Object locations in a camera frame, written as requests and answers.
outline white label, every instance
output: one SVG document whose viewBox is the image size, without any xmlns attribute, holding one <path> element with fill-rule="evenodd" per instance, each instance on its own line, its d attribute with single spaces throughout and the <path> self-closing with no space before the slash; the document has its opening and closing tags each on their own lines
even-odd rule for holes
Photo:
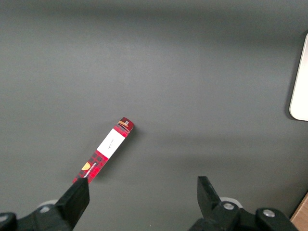
<svg viewBox="0 0 308 231">
<path fill-rule="evenodd" d="M 110 159 L 112 154 L 115 153 L 115 151 L 124 139 L 124 136 L 122 136 L 116 130 L 112 129 L 110 133 L 106 136 L 106 138 L 102 141 L 101 145 L 97 148 L 97 150 L 101 154 L 106 156 L 108 159 Z"/>
</svg>

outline yellow logo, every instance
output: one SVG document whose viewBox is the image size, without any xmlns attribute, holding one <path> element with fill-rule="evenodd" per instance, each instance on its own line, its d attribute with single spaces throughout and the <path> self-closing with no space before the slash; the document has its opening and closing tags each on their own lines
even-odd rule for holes
<svg viewBox="0 0 308 231">
<path fill-rule="evenodd" d="M 81 170 L 89 170 L 90 167 L 91 165 L 87 162 Z"/>
</svg>

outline gray backdrop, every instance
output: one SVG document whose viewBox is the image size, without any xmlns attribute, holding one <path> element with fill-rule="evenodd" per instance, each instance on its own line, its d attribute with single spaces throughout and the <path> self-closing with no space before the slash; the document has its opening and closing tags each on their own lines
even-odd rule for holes
<svg viewBox="0 0 308 231">
<path fill-rule="evenodd" d="M 114 124 L 81 230 L 187 230 L 197 176 L 291 215 L 308 123 L 288 112 L 308 1 L 1 1 L 0 211 L 59 198 Z"/>
</svg>

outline white object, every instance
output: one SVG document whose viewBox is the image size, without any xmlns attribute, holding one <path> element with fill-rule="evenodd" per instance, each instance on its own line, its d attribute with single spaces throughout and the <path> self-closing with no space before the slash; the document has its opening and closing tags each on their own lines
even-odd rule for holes
<svg viewBox="0 0 308 231">
<path fill-rule="evenodd" d="M 308 35 L 305 39 L 298 67 L 290 104 L 290 114 L 295 119 L 308 121 Z"/>
<path fill-rule="evenodd" d="M 97 150 L 106 156 L 108 159 L 115 153 L 117 148 L 125 139 L 120 133 L 116 130 L 111 129 L 110 133 L 106 136 L 106 138 L 102 141 L 101 145 L 97 148 Z"/>
</svg>

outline metal screw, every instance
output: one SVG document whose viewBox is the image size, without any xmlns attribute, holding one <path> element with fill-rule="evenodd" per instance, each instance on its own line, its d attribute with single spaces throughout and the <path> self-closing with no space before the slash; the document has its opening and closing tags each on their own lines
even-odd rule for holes
<svg viewBox="0 0 308 231">
<path fill-rule="evenodd" d="M 234 209 L 234 205 L 230 204 L 230 203 L 225 203 L 223 204 L 223 206 L 225 207 L 225 209 L 227 210 L 233 210 Z"/>
<path fill-rule="evenodd" d="M 7 218 L 9 218 L 9 215 L 4 215 L 0 217 L 0 222 L 4 222 Z"/>
<path fill-rule="evenodd" d="M 273 211 L 269 210 L 269 209 L 264 209 L 263 210 L 263 214 L 265 216 L 269 217 L 269 218 L 273 218 L 273 217 L 276 216 L 276 214 Z"/>
<path fill-rule="evenodd" d="M 39 212 L 40 212 L 40 213 L 46 213 L 46 212 L 48 212 L 49 210 L 50 210 L 49 207 L 44 206 Z"/>
</svg>

